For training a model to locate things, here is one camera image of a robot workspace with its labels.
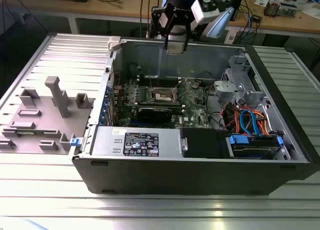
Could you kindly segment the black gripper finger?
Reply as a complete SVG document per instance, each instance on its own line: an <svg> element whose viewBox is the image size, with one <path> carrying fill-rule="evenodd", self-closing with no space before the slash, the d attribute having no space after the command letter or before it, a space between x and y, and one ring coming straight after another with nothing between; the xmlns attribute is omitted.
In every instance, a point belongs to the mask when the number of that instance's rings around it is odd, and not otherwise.
<svg viewBox="0 0 320 230"><path fill-rule="evenodd" d="M193 22L185 24L185 40L183 44L183 51L187 50L189 40L192 40L194 37L193 31L192 31L192 23Z"/></svg>
<svg viewBox="0 0 320 230"><path fill-rule="evenodd" d="M151 18L152 26L155 35L161 35L164 37L164 49L168 49L169 34L174 27L176 14L174 12L174 6L165 6L165 7L152 7L151 9ZM160 24L160 18L164 14L167 18L166 25L163 27Z"/></svg>

